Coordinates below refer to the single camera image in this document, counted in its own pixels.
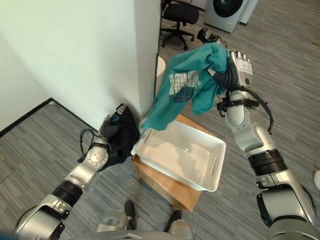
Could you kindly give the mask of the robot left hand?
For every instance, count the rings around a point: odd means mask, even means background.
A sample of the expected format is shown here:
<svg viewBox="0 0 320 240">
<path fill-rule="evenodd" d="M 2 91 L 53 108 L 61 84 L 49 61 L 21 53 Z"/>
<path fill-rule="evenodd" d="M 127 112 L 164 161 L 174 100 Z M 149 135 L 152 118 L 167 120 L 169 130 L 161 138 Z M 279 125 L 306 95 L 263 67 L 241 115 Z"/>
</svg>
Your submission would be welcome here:
<svg viewBox="0 0 320 240">
<path fill-rule="evenodd" d="M 123 139 L 125 137 L 123 131 L 123 116 L 119 114 L 112 114 L 105 117 L 99 129 L 99 134 L 109 141 L 115 139 Z"/>
</svg>

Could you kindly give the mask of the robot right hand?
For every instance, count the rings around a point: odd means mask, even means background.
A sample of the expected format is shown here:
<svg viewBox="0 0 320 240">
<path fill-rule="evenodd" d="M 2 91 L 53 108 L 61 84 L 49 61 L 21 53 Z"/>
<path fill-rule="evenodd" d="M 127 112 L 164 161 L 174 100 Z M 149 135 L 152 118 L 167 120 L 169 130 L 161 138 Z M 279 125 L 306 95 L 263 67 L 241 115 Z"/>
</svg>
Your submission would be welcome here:
<svg viewBox="0 0 320 240">
<path fill-rule="evenodd" d="M 237 87 L 250 88 L 253 82 L 253 69 L 250 59 L 239 51 L 229 51 L 225 72 L 217 72 L 209 68 L 207 72 L 213 80 L 225 90 L 235 90 Z"/>
</svg>

